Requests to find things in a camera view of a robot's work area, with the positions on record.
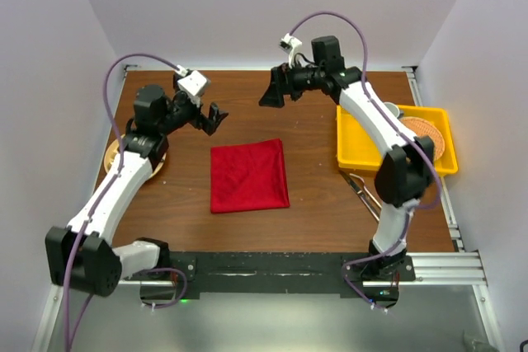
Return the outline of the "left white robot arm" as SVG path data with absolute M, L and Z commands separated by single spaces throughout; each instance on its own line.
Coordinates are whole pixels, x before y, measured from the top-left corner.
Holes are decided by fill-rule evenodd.
M 141 87 L 134 100 L 134 116 L 126 125 L 119 152 L 94 195 L 64 228 L 52 227 L 45 249 L 53 284 L 101 297 L 113 293 L 118 282 L 144 272 L 165 278 L 171 269 L 165 242 L 140 238 L 114 247 L 117 225 L 139 188 L 166 155 L 168 135 L 186 124 L 212 135 L 227 117 L 216 104 L 207 115 L 201 97 L 210 82 L 192 74 L 177 81 L 175 95 L 162 87 Z

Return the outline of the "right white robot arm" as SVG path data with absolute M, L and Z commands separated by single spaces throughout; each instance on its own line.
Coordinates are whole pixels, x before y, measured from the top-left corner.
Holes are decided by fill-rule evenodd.
M 406 249 L 414 209 L 435 179 L 434 143 L 405 127 L 377 97 L 364 73 L 348 68 L 333 35 L 312 40 L 313 62 L 295 62 L 302 43 L 291 34 L 280 40 L 288 60 L 271 69 L 271 80 L 260 106 L 281 108 L 285 98 L 297 101 L 306 91 L 320 90 L 354 117 L 382 157 L 375 189 L 382 200 L 378 226 L 370 242 L 367 269 L 385 280 L 397 269 L 394 256 Z

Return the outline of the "red cloth napkin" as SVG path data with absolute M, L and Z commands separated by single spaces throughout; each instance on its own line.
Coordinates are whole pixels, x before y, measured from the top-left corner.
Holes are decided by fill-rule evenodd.
M 280 139 L 210 150 L 211 213 L 285 209 L 289 206 Z

